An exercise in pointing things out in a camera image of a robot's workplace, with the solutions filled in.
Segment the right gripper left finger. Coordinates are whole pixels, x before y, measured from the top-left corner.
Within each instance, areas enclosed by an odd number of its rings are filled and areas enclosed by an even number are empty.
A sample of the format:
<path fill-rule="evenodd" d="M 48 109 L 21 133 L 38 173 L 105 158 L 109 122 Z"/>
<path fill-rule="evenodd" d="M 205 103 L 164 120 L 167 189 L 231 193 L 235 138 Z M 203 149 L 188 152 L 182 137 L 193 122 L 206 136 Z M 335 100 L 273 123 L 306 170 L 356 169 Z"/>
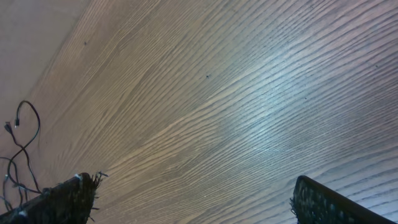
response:
<path fill-rule="evenodd" d="M 1 224 L 86 224 L 103 174 L 84 172 L 1 215 Z"/>

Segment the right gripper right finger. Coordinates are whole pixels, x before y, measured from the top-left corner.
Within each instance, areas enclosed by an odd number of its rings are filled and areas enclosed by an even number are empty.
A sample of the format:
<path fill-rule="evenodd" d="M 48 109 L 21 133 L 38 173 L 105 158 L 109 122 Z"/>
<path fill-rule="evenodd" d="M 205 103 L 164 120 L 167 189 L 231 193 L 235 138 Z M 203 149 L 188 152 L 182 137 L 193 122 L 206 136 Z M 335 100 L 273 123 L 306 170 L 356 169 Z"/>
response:
<path fill-rule="evenodd" d="M 305 175 L 290 205 L 298 224 L 395 224 Z"/>

